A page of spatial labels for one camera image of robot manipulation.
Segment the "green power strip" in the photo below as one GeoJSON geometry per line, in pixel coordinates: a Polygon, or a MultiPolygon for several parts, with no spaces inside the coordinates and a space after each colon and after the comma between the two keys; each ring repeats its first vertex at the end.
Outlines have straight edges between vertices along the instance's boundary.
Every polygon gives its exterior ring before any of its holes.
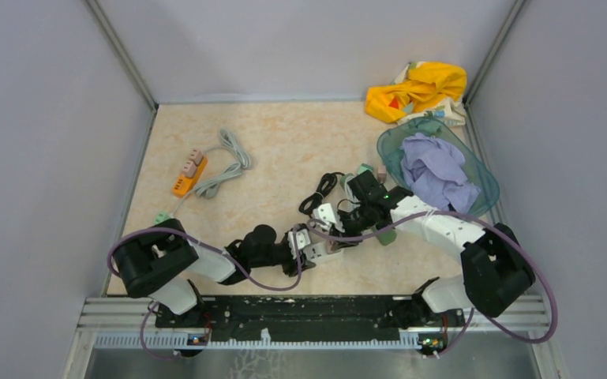
{"type": "Polygon", "coordinates": [[[378,234],[377,240],[382,246],[389,246],[397,239],[397,232],[394,229],[387,230],[378,234]]]}

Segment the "white power strip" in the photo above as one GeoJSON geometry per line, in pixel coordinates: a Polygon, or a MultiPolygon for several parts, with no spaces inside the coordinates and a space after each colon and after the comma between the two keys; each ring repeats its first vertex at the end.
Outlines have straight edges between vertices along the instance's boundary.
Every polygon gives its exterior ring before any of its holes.
{"type": "Polygon", "coordinates": [[[331,244],[318,242],[304,247],[302,252],[305,254],[308,262],[319,265],[342,258],[344,249],[333,250],[331,244]]]}

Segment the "light green plug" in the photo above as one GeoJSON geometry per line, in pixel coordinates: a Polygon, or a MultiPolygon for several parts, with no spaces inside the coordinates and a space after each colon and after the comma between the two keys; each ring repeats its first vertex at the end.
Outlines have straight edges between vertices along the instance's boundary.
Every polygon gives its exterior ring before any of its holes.
{"type": "Polygon", "coordinates": [[[374,174],[374,167],[371,166],[371,165],[369,165],[369,164],[367,164],[367,163],[361,163],[358,166],[357,175],[360,175],[360,174],[362,174],[364,172],[369,172],[370,174],[374,174]]]}

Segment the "orange power strip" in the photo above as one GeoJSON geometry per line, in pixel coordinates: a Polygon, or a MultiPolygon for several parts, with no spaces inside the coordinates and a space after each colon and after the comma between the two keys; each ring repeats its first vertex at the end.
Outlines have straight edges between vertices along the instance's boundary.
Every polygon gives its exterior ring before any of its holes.
{"type": "Polygon", "coordinates": [[[191,164],[191,168],[194,169],[194,172],[190,174],[189,171],[182,171],[179,174],[171,189],[171,192],[176,197],[184,197],[200,181],[200,177],[207,166],[208,158],[204,156],[198,165],[193,161],[189,161],[189,163],[191,164]]]}

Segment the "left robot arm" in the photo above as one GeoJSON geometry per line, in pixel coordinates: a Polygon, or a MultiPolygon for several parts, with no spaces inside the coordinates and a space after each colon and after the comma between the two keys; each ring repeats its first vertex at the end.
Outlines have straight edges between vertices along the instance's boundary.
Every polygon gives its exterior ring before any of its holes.
{"type": "Polygon", "coordinates": [[[310,245],[305,226],[278,239],[274,228],[260,224],[244,238],[215,248],[188,235],[179,220],[170,218],[123,237],[110,249],[107,266],[130,298],[150,298],[193,327],[203,321],[205,306],[195,285],[182,278],[183,272],[229,286],[253,281],[255,268],[279,266],[286,276],[300,280],[314,266],[304,251],[310,245]]]}

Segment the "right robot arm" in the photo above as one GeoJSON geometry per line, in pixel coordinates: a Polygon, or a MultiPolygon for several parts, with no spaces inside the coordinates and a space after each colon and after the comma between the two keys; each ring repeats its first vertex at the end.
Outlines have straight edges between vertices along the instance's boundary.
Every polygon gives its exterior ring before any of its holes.
{"type": "Polygon", "coordinates": [[[338,212],[343,237],[358,237],[371,228],[396,229],[423,238],[460,263],[460,275],[433,278],[414,292],[413,315],[420,324],[434,325],[445,311],[470,307],[499,317],[534,284],[534,270],[502,223],[484,227],[468,215],[441,211],[408,189],[386,189],[369,171],[342,183],[354,206],[338,212]]]}

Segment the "purple cloth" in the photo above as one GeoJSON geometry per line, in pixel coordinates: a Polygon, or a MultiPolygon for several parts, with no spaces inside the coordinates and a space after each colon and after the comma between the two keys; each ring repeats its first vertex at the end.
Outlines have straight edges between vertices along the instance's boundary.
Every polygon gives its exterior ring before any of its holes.
{"type": "Polygon", "coordinates": [[[400,167],[407,187],[435,208],[467,213],[481,190],[470,182],[462,166],[464,154],[438,137],[416,133],[401,145],[400,167]]]}

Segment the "teal plastic basket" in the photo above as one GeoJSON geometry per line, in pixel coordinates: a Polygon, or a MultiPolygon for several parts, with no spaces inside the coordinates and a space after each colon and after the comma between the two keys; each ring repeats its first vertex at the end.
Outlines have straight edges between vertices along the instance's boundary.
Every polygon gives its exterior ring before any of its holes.
{"type": "Polygon", "coordinates": [[[496,204],[499,197],[499,187],[496,179],[475,154],[442,121],[435,118],[414,118],[383,132],[378,137],[378,155],[386,166],[387,172],[395,179],[397,184],[410,190],[403,180],[400,167],[403,158],[401,145],[406,137],[413,136],[416,133],[443,139],[453,144],[464,154],[466,163],[462,166],[462,169],[470,182],[481,190],[478,199],[465,214],[482,216],[496,204]]]}

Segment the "yellow cloth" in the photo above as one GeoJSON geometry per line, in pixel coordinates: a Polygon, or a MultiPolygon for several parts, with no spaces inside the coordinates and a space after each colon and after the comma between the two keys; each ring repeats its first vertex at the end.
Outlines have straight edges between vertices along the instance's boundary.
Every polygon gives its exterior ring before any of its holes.
{"type": "Polygon", "coordinates": [[[385,123],[402,125],[418,117],[431,117],[446,126],[466,124],[463,95],[467,74],[460,66],[445,62],[410,62],[384,86],[371,87],[364,111],[385,123]]]}

